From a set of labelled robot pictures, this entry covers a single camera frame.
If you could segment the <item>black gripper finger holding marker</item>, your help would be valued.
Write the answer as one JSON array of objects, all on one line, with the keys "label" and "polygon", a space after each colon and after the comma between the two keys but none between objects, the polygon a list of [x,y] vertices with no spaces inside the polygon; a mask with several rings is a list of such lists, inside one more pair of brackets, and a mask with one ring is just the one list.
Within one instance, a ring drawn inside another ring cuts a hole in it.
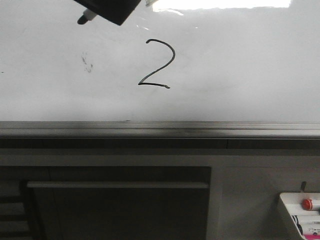
[{"label": "black gripper finger holding marker", "polygon": [[135,8],[140,0],[76,0],[86,9],[95,12],[97,16],[121,26]]}]

